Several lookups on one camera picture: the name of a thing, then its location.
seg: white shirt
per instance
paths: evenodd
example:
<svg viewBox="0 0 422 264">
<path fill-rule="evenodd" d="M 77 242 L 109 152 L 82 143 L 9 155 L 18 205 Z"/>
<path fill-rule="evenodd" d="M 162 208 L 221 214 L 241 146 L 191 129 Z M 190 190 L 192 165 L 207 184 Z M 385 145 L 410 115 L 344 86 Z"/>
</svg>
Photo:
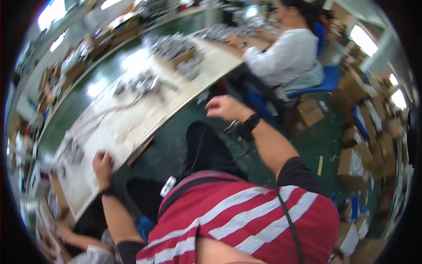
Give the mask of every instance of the white shirt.
<svg viewBox="0 0 422 264">
<path fill-rule="evenodd" d="M 317 59 L 317 45 L 318 37 L 308 29 L 286 30 L 266 52 L 251 47 L 243 58 L 253 74 L 274 87 L 309 71 Z"/>
</svg>

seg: black sleeve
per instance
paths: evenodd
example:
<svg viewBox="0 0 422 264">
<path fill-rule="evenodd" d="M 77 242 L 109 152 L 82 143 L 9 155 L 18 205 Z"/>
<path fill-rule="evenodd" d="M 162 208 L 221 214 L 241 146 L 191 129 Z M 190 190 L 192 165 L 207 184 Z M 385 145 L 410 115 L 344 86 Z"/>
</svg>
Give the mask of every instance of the black sleeve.
<svg viewBox="0 0 422 264">
<path fill-rule="evenodd" d="M 305 166 L 299 157 L 289 159 L 280 170 L 277 186 L 295 185 L 308 192 L 321 194 L 327 198 L 328 193 L 319 185 L 315 175 Z"/>
<path fill-rule="evenodd" d="M 146 244 L 135 241 L 122 241 L 117 244 L 123 264 L 136 264 L 136 254 L 145 246 Z"/>
</svg>

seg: man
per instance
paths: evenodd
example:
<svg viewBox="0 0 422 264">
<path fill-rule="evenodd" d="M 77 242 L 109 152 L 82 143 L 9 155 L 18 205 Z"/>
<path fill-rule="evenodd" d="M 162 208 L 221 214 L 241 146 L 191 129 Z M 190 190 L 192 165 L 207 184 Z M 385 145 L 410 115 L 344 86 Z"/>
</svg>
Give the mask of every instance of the man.
<svg viewBox="0 0 422 264">
<path fill-rule="evenodd" d="M 206 105 L 208 117 L 239 120 L 252 134 L 262 161 L 275 174 L 289 212 L 304 263 L 326 264 L 337 240 L 339 217 L 327 194 L 299 154 L 277 130 L 230 96 Z M 110 191 L 112 161 L 99 152 L 93 166 L 102 192 L 104 215 L 125 264 L 299 263 L 300 254 L 276 190 L 242 179 L 228 150 L 209 127 L 192 124 L 187 136 L 187 171 L 160 205 L 158 224 L 148 245 L 131 215 Z"/>
</svg>

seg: white wall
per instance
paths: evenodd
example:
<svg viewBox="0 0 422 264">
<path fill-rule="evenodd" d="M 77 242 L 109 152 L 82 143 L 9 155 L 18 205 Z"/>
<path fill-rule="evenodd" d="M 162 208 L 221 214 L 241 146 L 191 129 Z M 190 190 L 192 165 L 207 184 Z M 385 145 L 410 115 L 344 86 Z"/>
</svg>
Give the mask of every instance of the white wall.
<svg viewBox="0 0 422 264">
<path fill-rule="evenodd" d="M 101 10 L 101 8 L 98 7 L 94 10 L 94 15 L 91 14 L 87 19 L 84 18 L 80 23 L 72 25 L 61 44 L 53 52 L 48 51 L 35 67 L 33 73 L 29 77 L 26 88 L 22 92 L 22 97 L 24 97 L 24 99 L 21 98 L 21 100 L 19 100 L 17 111 L 24 113 L 25 116 L 32 116 L 33 113 L 28 111 L 29 108 L 27 108 L 26 103 L 24 102 L 26 101 L 26 98 L 32 102 L 38 102 L 38 97 L 40 95 L 38 86 L 44 69 L 48 66 L 54 66 L 57 61 L 63 61 L 68 49 L 71 46 L 77 46 L 86 32 L 94 32 L 98 28 L 106 28 L 107 25 L 116 17 L 120 16 L 123 11 L 127 9 L 131 3 L 133 3 L 133 1 L 134 0 L 122 0 L 105 10 Z M 75 0 L 65 0 L 66 8 L 69 8 L 74 2 Z M 93 16 L 95 16 L 96 19 L 98 17 L 100 18 L 99 24 L 96 24 L 95 21 L 92 20 Z M 40 28 L 38 26 L 38 20 L 36 20 L 28 29 L 27 41 L 35 40 L 39 35 Z"/>
</svg>

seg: blue chair backrest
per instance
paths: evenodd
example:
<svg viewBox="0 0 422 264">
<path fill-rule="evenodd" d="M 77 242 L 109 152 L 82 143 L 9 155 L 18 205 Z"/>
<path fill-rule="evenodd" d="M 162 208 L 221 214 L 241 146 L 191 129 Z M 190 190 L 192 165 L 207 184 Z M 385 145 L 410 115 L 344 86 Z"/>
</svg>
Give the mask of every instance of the blue chair backrest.
<svg viewBox="0 0 422 264">
<path fill-rule="evenodd" d="M 324 49 L 326 34 L 325 28 L 319 23 L 315 23 L 314 34 L 318 37 L 318 48 L 316 50 L 316 55 L 319 56 Z"/>
</svg>

